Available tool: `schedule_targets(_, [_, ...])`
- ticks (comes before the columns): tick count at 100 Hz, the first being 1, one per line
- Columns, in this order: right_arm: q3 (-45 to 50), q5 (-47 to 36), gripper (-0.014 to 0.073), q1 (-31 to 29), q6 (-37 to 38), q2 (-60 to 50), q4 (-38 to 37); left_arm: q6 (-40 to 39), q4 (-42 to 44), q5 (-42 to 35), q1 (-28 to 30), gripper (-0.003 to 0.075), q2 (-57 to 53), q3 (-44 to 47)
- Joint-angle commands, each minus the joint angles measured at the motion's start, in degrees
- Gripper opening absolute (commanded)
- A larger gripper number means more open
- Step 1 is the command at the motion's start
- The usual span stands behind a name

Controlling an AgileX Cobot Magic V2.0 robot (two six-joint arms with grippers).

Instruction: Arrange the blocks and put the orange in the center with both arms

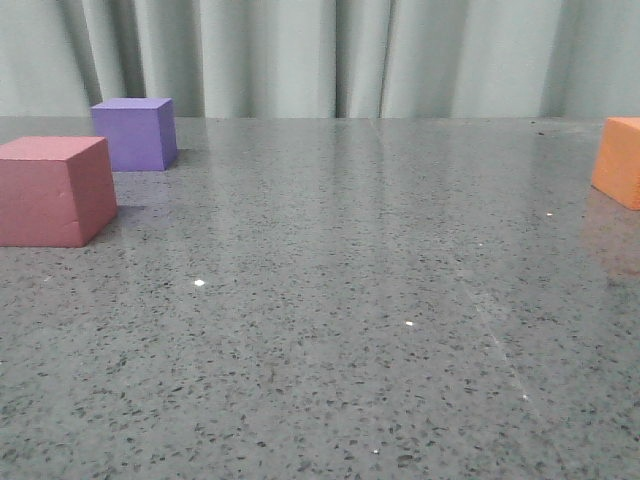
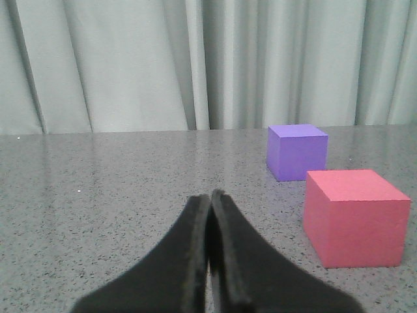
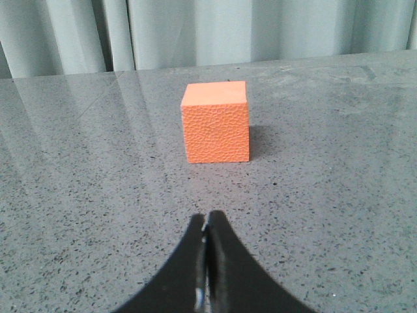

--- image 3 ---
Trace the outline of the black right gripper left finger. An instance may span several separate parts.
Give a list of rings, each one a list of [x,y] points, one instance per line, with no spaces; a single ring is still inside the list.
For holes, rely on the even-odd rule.
[[[204,312],[206,290],[205,217],[196,214],[164,266],[117,312]]]

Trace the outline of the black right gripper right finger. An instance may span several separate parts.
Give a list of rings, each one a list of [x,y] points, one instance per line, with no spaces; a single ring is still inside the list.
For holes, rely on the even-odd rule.
[[[313,312],[255,261],[224,212],[210,212],[207,240],[212,312]]]

